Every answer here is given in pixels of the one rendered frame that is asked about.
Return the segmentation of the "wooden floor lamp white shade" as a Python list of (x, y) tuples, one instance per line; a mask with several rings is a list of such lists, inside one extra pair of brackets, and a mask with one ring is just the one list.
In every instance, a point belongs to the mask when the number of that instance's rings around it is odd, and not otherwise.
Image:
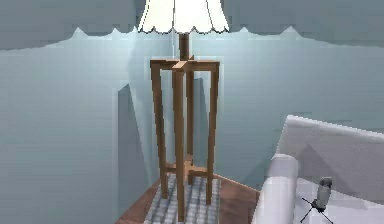
[[(204, 177), (206, 183), (206, 203), (212, 202), (214, 150), (216, 141), (219, 70), (217, 60), (197, 60), (190, 54), (190, 34), (222, 34), (229, 30), (220, 0), (146, 0), (138, 31), (150, 34), (176, 33), (179, 36), (179, 57), (177, 59), (152, 59), (150, 72), (153, 93), (153, 107), (157, 148), (159, 158), (161, 196), (168, 197), (167, 178), (170, 173), (176, 176), (177, 221), (186, 221), (185, 187), (195, 177)], [(161, 72), (172, 73), (174, 147), (176, 162), (166, 161), (164, 116), (162, 103)], [(207, 165), (194, 164), (194, 74), (210, 74), (210, 108), (207, 148)]]

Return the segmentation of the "grey checked rug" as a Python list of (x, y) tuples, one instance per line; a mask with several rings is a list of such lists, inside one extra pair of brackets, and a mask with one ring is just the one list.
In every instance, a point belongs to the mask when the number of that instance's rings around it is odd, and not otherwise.
[(161, 197), (158, 187), (143, 224), (219, 224), (221, 181), (212, 181), (211, 204), (206, 204), (206, 183), (194, 177), (192, 185), (185, 185), (184, 221), (178, 221), (176, 175), (168, 174), (168, 198)]

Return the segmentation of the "white sofa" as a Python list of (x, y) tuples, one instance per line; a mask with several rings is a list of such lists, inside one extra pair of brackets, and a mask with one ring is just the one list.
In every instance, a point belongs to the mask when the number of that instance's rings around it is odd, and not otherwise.
[(332, 178), (324, 214), (334, 224), (384, 224), (384, 134), (289, 115), (251, 224), (331, 224), (311, 208)]

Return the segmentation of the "small grey object on tripod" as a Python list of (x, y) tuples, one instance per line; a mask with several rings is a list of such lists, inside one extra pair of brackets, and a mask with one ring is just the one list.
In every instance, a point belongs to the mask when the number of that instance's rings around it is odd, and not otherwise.
[(326, 206), (328, 204), (332, 188), (332, 178), (331, 177), (322, 177), (319, 181), (319, 185), (317, 188), (316, 198), (309, 202), (307, 199), (304, 199), (305, 202), (311, 205), (311, 208), (304, 215), (304, 217), (300, 220), (303, 222), (312, 209), (316, 209), (320, 214), (322, 214), (331, 224), (334, 224), (325, 214)]

